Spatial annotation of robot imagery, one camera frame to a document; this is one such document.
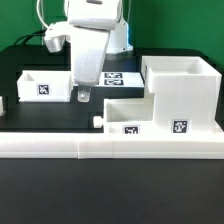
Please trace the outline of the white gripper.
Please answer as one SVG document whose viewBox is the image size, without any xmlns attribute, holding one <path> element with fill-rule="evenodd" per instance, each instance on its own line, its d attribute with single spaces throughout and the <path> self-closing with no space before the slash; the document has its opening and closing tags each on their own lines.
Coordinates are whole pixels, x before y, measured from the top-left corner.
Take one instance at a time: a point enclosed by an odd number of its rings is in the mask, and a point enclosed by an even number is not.
<svg viewBox="0 0 224 224">
<path fill-rule="evenodd" d="M 90 100 L 91 87 L 102 72 L 110 32 L 74 27 L 71 35 L 71 71 L 78 84 L 79 102 Z"/>
</svg>

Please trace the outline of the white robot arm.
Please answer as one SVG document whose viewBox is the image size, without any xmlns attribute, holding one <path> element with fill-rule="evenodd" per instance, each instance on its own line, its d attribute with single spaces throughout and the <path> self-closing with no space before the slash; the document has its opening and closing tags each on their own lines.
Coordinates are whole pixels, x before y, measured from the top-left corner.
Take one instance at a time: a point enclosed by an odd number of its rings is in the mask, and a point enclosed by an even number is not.
<svg viewBox="0 0 224 224">
<path fill-rule="evenodd" d="M 47 49 L 59 52 L 64 42 L 70 43 L 71 73 L 78 85 L 79 102 L 90 100 L 97 85 L 106 55 L 129 53 L 129 25 L 123 17 L 122 0 L 64 0 L 66 21 L 47 25 L 36 2 L 37 16 L 46 28 Z"/>
</svg>

